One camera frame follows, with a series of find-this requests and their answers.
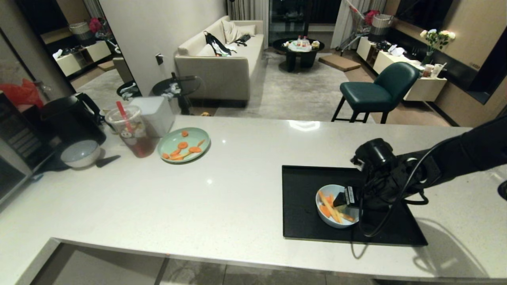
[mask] beige sofa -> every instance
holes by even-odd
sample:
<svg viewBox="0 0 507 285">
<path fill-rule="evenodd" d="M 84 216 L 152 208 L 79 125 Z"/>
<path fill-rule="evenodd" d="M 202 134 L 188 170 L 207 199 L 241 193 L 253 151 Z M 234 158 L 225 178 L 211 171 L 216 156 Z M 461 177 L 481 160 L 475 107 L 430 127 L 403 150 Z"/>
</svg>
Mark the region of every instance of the beige sofa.
<svg viewBox="0 0 507 285">
<path fill-rule="evenodd" d="M 222 21 L 229 21 L 225 16 L 205 31 L 215 36 L 222 44 L 227 45 Z M 176 68 L 180 76 L 199 76 L 206 88 L 190 95 L 190 98 L 241 100 L 250 99 L 250 87 L 261 72 L 261 60 L 264 49 L 262 21 L 233 21 L 237 26 L 255 25 L 256 35 L 246 42 L 247 46 L 237 46 L 237 53 L 231 57 L 197 56 L 206 46 L 204 33 L 200 32 L 178 47 L 175 57 Z"/>
</svg>

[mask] kitchen counter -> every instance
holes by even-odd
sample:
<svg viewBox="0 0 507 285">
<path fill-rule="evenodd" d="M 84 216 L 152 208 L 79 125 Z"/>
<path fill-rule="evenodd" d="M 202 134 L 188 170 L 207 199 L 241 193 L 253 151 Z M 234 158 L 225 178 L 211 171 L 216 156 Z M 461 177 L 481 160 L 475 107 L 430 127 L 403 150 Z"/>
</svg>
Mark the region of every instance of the kitchen counter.
<svg viewBox="0 0 507 285">
<path fill-rule="evenodd" d="M 412 248 L 288 240 L 282 165 L 352 167 L 382 137 L 395 154 L 427 149 L 468 128 L 177 116 L 212 141 L 183 165 L 138 159 L 109 132 L 104 168 L 49 172 L 0 207 L 0 284 L 29 283 L 59 242 L 153 256 L 300 268 L 405 280 L 507 280 L 505 166 L 426 190 L 410 206 L 429 245 Z"/>
</svg>

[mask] black tray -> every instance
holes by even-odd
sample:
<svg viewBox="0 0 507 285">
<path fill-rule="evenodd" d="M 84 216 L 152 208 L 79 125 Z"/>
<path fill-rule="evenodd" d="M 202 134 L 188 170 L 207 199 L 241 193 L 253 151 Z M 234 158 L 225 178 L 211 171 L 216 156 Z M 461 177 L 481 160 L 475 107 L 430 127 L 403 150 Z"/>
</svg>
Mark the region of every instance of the black tray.
<svg viewBox="0 0 507 285">
<path fill-rule="evenodd" d="M 364 236 L 358 224 L 345 229 L 335 229 L 319 217 L 315 195 L 325 185 L 361 186 L 364 175 L 355 168 L 282 166 L 283 184 L 283 236 L 291 239 L 358 242 L 380 245 L 425 246 L 426 238 L 402 203 L 395 209 L 390 221 L 381 233 L 374 237 Z M 364 210 L 364 227 L 371 231 L 385 213 Z"/>
</svg>

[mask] gray rug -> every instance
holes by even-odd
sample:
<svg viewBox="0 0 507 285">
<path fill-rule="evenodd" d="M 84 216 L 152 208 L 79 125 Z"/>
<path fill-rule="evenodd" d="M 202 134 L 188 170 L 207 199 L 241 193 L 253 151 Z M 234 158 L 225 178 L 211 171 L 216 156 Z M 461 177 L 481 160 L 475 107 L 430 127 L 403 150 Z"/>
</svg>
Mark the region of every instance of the gray rug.
<svg viewBox="0 0 507 285">
<path fill-rule="evenodd" d="M 288 73 L 284 55 L 266 52 L 264 84 L 253 91 L 247 108 L 220 107 L 215 116 L 330 122 L 342 98 L 340 84 L 348 79 L 342 71 L 318 62 L 326 55 L 317 54 L 312 68 L 300 68 L 298 59 L 296 70 Z M 351 116 L 352 108 L 345 103 L 339 118 Z M 375 123 L 371 117 L 367 122 Z"/>
<path fill-rule="evenodd" d="M 123 84 L 123 80 L 116 69 L 109 70 L 97 78 L 76 89 L 77 92 L 88 94 L 90 98 L 102 109 L 114 105 L 116 101 L 122 100 L 116 94 L 116 89 Z"/>
</svg>

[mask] black bag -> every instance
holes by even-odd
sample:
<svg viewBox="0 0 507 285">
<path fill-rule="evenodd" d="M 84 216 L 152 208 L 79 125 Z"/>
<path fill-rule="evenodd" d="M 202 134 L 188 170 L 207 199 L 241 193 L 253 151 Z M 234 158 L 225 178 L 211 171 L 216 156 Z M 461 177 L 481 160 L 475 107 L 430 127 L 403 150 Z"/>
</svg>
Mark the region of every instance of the black bag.
<svg viewBox="0 0 507 285">
<path fill-rule="evenodd" d="M 215 47 L 213 46 L 213 43 L 215 43 L 222 51 L 228 53 L 231 55 L 231 50 L 226 48 L 217 38 L 215 38 L 212 34 L 204 31 L 204 35 L 206 36 L 206 43 L 209 44 L 213 50 L 215 51 L 215 55 L 222 56 L 222 53 L 216 52 Z"/>
<path fill-rule="evenodd" d="M 238 46 L 239 46 L 239 45 L 247 46 L 245 42 L 246 42 L 246 41 L 248 41 L 248 40 L 250 40 L 250 38 L 251 38 L 251 37 L 250 37 L 250 35 L 249 35 L 249 34 L 245 34 L 245 35 L 241 36 L 239 39 L 237 39 L 237 40 L 235 41 L 235 43 L 237 43 L 237 44 L 238 44 Z"/>
</svg>

